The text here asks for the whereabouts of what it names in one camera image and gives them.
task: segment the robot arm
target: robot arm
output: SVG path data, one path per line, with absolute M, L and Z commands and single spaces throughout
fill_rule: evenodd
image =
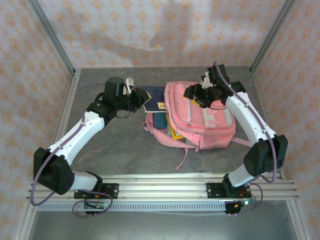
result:
M 276 168 L 283 166 L 288 140 L 284 135 L 278 136 L 265 123 L 239 81 L 230 83 L 224 65 L 208 68 L 201 80 L 202 84 L 188 87 L 184 97 L 195 100 L 201 108 L 210 108 L 212 102 L 221 100 L 239 121 L 252 144 L 243 164 L 224 176 L 223 188 L 232 197 L 233 190 L 243 187 L 257 176 L 273 171 L 274 157 Z
M 147 92 L 130 88 L 131 84 L 125 83 L 122 78 L 110 77 L 104 92 L 88 106 L 82 119 L 58 142 L 48 149 L 40 147 L 34 153 L 33 175 L 35 180 L 38 175 L 38 183 L 59 195 L 69 190 L 100 192 L 102 179 L 99 176 L 91 172 L 72 171 L 70 165 L 83 146 L 116 117 L 118 111 L 134 113 L 150 99 Z

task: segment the patterned wallpaper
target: patterned wallpaper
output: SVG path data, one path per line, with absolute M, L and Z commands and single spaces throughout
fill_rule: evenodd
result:
M 0 239 L 10 240 L 70 75 L 26 0 L 1 1 L 0 32 Z
M 267 120 L 289 140 L 285 175 L 298 182 L 320 239 L 320 4 L 300 0 L 255 75 Z
M 40 0 L 75 68 L 249 66 L 285 0 Z

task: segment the black mounting bracket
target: black mounting bracket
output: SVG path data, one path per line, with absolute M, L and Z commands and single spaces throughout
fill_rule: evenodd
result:
M 223 187 L 222 183 L 208 182 L 206 184 L 206 193 L 208 199 L 250 199 L 251 190 L 249 186 L 242 186 L 232 191 L 232 197 L 230 197 Z
M 119 184 L 118 183 L 102 183 L 101 189 L 99 190 L 99 192 L 108 194 L 112 199 L 117 199 L 119 194 Z M 96 195 L 96 194 L 87 193 L 80 190 L 74 191 L 73 197 L 74 199 L 84 199 L 84 200 L 109 199 L 104 195 Z

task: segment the cable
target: cable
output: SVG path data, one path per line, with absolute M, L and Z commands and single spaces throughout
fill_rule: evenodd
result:
M 89 83 L 89 84 L 86 84 L 82 87 L 80 87 L 76 93 L 75 93 L 75 96 L 74 98 L 76 98 L 77 94 L 84 88 L 86 87 L 89 87 L 89 86 L 92 86 L 92 85 L 104 85 L 104 83 Z M 81 123 L 79 125 L 79 127 L 74 131 L 73 134 L 71 134 L 71 136 L 69 136 L 64 142 L 62 142 L 60 144 L 59 147 L 57 147 L 55 150 L 53 150 L 53 152 L 45 159 L 45 161 L 43 162 L 43 164 L 41 165 L 41 167 L 39 168 L 38 172 L 36 173 L 35 177 L 34 177 L 34 180 L 32 182 L 32 188 L 31 188 L 31 192 L 30 192 L 30 203 L 31 205 L 35 206 L 35 207 L 38 207 L 42 204 L 44 204 L 49 198 L 52 197 L 52 195 L 55 194 L 55 192 L 53 191 L 52 193 L 50 193 L 44 200 L 42 200 L 41 202 L 38 202 L 36 203 L 35 202 L 35 191 L 36 191 L 36 185 L 37 185 L 37 182 L 39 180 L 39 177 L 41 175 L 41 173 L 43 172 L 44 168 L 46 167 L 46 165 L 48 164 L 48 162 L 51 160 L 51 158 L 64 146 L 67 144 L 67 142 L 69 142 L 71 139 L 74 138 L 75 135 L 77 135 L 79 133 L 79 131 L 81 130 L 81 128 L 83 127 L 84 125 L 84 122 L 85 122 L 85 113 L 81 111 L 81 108 L 77 105 L 76 102 L 74 102 L 74 105 L 80 110 L 81 112 Z
M 88 194 L 96 194 L 96 195 L 104 195 L 106 196 L 107 198 L 109 198 L 111 200 L 110 204 L 108 207 L 106 207 L 104 210 L 102 210 L 101 212 L 98 212 L 98 213 L 94 213 L 94 216 L 99 216 L 101 214 L 104 214 L 109 208 L 111 208 L 114 200 L 112 199 L 112 197 L 106 193 L 103 193 L 103 192 L 96 192 L 96 191 L 88 191 L 88 190 L 79 190 L 79 191 L 82 191 L 82 192 L 85 192 L 85 193 L 88 193 Z M 75 207 L 77 204 L 79 203 L 91 203 L 91 204 L 98 204 L 99 202 L 98 201 L 91 201 L 91 200 L 80 200 L 80 201 L 77 201 L 73 207 L 72 207 L 72 214 L 79 218 L 79 219 L 85 219 L 85 218 L 90 218 L 91 217 L 91 214 L 87 214 L 87 215 L 79 215 L 77 214 L 77 212 L 75 211 Z
M 222 75 L 219 65 L 217 63 L 217 61 L 214 61 L 213 66 L 216 66 L 216 70 L 220 76 L 220 78 L 222 79 L 222 81 L 224 82 L 224 84 L 229 88 L 229 90 L 250 110 L 250 112 L 253 114 L 253 116 L 255 117 L 255 119 L 257 120 L 257 122 L 259 123 L 260 127 L 262 128 L 263 131 L 265 131 L 265 135 L 268 138 L 268 141 L 270 143 L 271 146 L 271 151 L 272 151 L 272 157 L 273 157 L 273 175 L 272 175 L 272 180 L 269 181 L 268 179 L 266 179 L 265 177 L 263 177 L 264 180 L 267 181 L 267 183 L 273 183 L 276 180 L 276 174 L 277 174 L 277 155 L 276 155 L 276 149 L 275 149 L 275 145 L 269 135 L 269 133 L 267 132 L 264 124 L 261 122 L 260 118 L 258 117 L 258 115 L 256 114 L 256 112 L 250 107 L 250 105 L 247 104 L 247 102 L 239 96 L 239 94 L 236 93 L 236 91 L 229 86 L 228 82 L 226 81 L 226 79 L 224 78 L 224 76 Z
M 261 193 L 260 201 L 257 203 L 257 205 L 255 205 L 255 206 L 254 206 L 252 209 L 250 209 L 249 211 L 240 212 L 240 213 L 234 213 L 234 214 L 229 213 L 229 214 L 228 214 L 229 216 L 230 216 L 230 215 L 237 216 L 237 215 L 244 215 L 244 214 L 251 213 L 253 210 L 257 209 L 257 208 L 261 205 L 262 200 L 264 199 L 264 192 L 262 191 L 262 188 L 261 188 L 258 184 L 256 184 L 256 183 L 251 183 L 250 185 L 255 185 L 255 186 L 257 186 L 257 187 L 259 188 L 260 193 Z
M 212 108 L 212 107 L 208 107 L 208 109 L 212 109 L 212 110 L 224 110 L 224 109 L 227 109 L 226 107 L 225 108 Z
M 94 205 L 90 205 L 89 203 L 87 203 L 86 201 L 84 202 L 84 205 L 90 207 L 90 208 L 93 208 L 93 209 L 97 209 L 97 206 L 94 206 Z
M 152 214 L 169 214 L 169 215 L 177 215 L 177 216 L 219 216 L 219 215 L 226 215 L 224 212 L 217 212 L 217 213 L 182 213 L 182 212 L 169 212 L 169 211 L 146 211 L 145 213 L 152 213 Z
M 94 99 L 94 101 L 98 101 L 99 98 L 101 98 L 101 96 L 104 94 L 104 92 L 100 92 Z
M 118 119 L 126 119 L 127 117 L 129 117 L 131 112 L 129 112 L 129 114 L 127 116 L 115 116 Z

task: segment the dark blue book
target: dark blue book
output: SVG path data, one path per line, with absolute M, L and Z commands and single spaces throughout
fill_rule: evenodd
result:
M 151 99 L 143 105 L 146 113 L 166 113 L 164 86 L 138 86 L 138 89 L 148 92 Z

